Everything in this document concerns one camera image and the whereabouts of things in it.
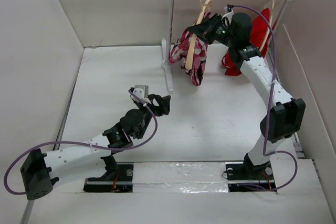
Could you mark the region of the silver tape strip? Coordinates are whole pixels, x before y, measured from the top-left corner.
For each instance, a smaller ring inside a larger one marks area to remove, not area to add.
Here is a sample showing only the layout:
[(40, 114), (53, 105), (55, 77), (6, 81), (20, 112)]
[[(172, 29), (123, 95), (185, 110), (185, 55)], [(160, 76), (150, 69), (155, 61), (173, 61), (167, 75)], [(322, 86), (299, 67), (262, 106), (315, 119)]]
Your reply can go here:
[(146, 162), (135, 163), (134, 193), (227, 193), (221, 162)]

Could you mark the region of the wooden hanger with red garment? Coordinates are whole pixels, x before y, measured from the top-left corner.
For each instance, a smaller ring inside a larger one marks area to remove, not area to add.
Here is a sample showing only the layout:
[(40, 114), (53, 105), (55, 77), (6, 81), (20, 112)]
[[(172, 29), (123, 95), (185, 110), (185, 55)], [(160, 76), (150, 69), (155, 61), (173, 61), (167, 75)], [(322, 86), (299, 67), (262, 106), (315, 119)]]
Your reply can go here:
[[(264, 5), (264, 9), (269, 9), (269, 18), (268, 18), (268, 22), (271, 25), (272, 24), (272, 20), (273, 20), (273, 11), (275, 10), (275, 8), (280, 5), (284, 0), (267, 0), (265, 5)], [(268, 37), (270, 35), (270, 28), (268, 26), (267, 30), (265, 32), (264, 35), (264, 39), (261, 43), (261, 46), (259, 47), (260, 52), (263, 52), (264, 49), (268, 48)]]

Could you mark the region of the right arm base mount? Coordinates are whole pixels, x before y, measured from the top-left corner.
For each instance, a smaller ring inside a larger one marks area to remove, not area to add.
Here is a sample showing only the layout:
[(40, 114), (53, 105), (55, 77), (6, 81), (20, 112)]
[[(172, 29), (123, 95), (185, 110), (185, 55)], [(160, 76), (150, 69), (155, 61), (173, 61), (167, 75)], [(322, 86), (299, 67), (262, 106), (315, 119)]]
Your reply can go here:
[(245, 155), (243, 161), (226, 162), (222, 177), (227, 180), (230, 193), (276, 188), (270, 161), (254, 166), (248, 155)]

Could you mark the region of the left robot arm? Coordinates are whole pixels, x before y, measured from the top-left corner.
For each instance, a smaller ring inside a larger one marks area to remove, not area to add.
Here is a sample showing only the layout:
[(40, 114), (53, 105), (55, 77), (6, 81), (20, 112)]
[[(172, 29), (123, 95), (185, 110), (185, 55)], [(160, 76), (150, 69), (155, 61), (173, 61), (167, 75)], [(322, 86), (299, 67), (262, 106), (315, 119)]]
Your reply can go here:
[(28, 200), (46, 196), (62, 184), (88, 178), (113, 181), (120, 177), (114, 154), (135, 148), (133, 140), (143, 139), (151, 121), (168, 115), (171, 96), (140, 96), (140, 89), (131, 90), (136, 105), (117, 124), (86, 142), (71, 142), (69, 147), (42, 152), (34, 147), (28, 152), (20, 173)]

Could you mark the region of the red garment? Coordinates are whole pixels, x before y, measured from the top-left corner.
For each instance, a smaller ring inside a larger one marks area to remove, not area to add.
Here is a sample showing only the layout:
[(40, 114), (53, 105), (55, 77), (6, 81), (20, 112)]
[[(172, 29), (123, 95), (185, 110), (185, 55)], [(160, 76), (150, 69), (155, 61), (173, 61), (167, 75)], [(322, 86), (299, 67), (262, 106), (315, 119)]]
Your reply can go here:
[[(266, 56), (267, 52), (268, 39), (266, 39), (266, 37), (269, 36), (269, 33), (269, 28), (264, 19), (260, 16), (257, 16), (252, 22), (250, 42), (258, 47), (263, 58)], [(227, 51), (227, 53), (222, 58), (222, 65), (226, 69), (226, 76), (235, 77), (241, 75), (240, 70), (232, 62), (229, 51)]]

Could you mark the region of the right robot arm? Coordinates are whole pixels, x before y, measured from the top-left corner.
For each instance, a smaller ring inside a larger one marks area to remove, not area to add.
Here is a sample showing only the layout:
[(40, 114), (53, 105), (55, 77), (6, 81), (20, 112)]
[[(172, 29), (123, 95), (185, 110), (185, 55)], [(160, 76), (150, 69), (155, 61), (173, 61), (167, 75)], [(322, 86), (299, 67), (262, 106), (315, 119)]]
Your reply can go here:
[(217, 41), (228, 47), (232, 62), (253, 84), (267, 108), (260, 122), (260, 138), (241, 167), (250, 179), (260, 175), (279, 145), (299, 131), (306, 108), (303, 99), (295, 99), (274, 78), (261, 52), (250, 42), (252, 27), (249, 15), (235, 13), (230, 19), (220, 14), (206, 16), (200, 24), (187, 28), (207, 44)]

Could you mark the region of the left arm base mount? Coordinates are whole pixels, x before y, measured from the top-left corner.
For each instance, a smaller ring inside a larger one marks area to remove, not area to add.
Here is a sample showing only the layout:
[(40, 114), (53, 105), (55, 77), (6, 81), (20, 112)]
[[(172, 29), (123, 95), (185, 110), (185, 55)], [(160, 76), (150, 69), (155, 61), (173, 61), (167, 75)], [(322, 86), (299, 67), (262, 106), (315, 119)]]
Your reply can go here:
[(113, 155), (102, 157), (105, 173), (100, 177), (86, 178), (86, 193), (132, 193), (134, 163), (117, 163)]

